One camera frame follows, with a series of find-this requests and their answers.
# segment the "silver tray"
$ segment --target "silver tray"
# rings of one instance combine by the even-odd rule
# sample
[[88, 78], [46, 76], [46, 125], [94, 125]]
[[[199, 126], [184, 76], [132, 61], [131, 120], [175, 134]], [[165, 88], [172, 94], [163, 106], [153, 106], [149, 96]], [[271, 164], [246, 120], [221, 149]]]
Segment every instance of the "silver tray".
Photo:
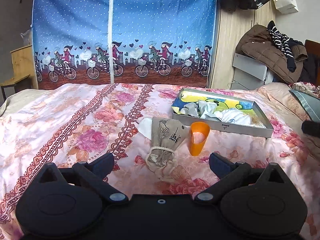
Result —
[[258, 104], [254, 101], [247, 100], [244, 98], [237, 98], [227, 95], [222, 95], [218, 93], [208, 92], [208, 91], [201, 91], [196, 89], [189, 89], [189, 88], [183, 88], [179, 92], [179, 97], [181, 96], [183, 91], [190, 91], [194, 93], [200, 93], [206, 97], [219, 97], [222, 99], [234, 99], [242, 102], [252, 103], [252, 109], [254, 110], [255, 114], [258, 116], [259, 120], [264, 124], [266, 128], [260, 128], [260, 127], [252, 127], [252, 126], [246, 126], [246, 125], [240, 125], [240, 124], [233, 124], [233, 123], [227, 123], [227, 122], [221, 122], [221, 121], [214, 121], [214, 120], [208, 120], [203, 119], [200, 117], [193, 117], [188, 116], [184, 114], [176, 114], [173, 112], [173, 119], [179, 120], [184, 125], [190, 126], [194, 122], [205, 122], [210, 126], [210, 129], [212, 130], [218, 130], [223, 132], [231, 132], [231, 133], [238, 133], [238, 134], [247, 134], [257, 137], [264, 137], [264, 138], [270, 138], [273, 133], [273, 127], [271, 123], [269, 122], [268, 118], [264, 114], [264, 112], [261, 110], [261, 108], [258, 106]]

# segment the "blue fabric wardrobe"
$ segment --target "blue fabric wardrobe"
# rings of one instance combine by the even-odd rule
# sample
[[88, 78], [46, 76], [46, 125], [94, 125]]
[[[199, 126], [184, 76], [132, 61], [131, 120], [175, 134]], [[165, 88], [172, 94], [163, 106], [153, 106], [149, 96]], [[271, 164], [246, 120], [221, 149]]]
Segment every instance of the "blue fabric wardrobe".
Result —
[[40, 89], [65, 83], [205, 87], [216, 0], [34, 0]]

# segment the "orange cup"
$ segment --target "orange cup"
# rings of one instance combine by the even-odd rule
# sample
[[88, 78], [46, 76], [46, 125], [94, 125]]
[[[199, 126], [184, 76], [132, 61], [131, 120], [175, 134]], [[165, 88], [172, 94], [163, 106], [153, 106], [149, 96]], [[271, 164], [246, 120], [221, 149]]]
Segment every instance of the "orange cup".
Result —
[[202, 151], [205, 141], [210, 133], [210, 126], [205, 122], [194, 122], [190, 127], [190, 132], [191, 143], [189, 151], [192, 156], [198, 156]]

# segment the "floral bedsheet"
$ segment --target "floral bedsheet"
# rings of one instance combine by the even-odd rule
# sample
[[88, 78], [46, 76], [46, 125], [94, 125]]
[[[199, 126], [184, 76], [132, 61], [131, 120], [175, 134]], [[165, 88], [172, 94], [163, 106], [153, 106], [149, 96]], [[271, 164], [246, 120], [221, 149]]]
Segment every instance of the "floral bedsheet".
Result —
[[301, 235], [307, 240], [320, 239], [319, 163], [281, 118], [281, 111], [273, 110], [257, 91], [207, 89], [256, 101], [274, 127], [272, 138], [211, 130], [200, 156], [190, 155], [187, 140], [177, 149], [174, 183], [161, 182], [148, 170], [145, 157], [151, 142], [136, 126], [145, 117], [172, 117], [171, 104], [180, 89], [174, 85], [65, 84], [17, 113], [0, 117], [0, 239], [22, 236], [15, 205], [46, 162], [70, 167], [106, 152], [113, 153], [116, 162], [105, 180], [129, 197], [135, 193], [195, 196], [218, 180], [209, 168], [211, 152], [232, 162], [244, 160], [253, 167], [277, 162], [308, 206]]

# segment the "white drawer unit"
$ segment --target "white drawer unit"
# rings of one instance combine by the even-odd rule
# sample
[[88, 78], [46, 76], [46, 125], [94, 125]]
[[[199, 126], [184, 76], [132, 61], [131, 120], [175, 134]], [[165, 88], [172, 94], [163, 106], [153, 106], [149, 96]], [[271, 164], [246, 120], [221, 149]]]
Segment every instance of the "white drawer unit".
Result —
[[273, 80], [272, 71], [254, 58], [235, 53], [233, 67], [236, 69], [231, 89], [254, 90]]

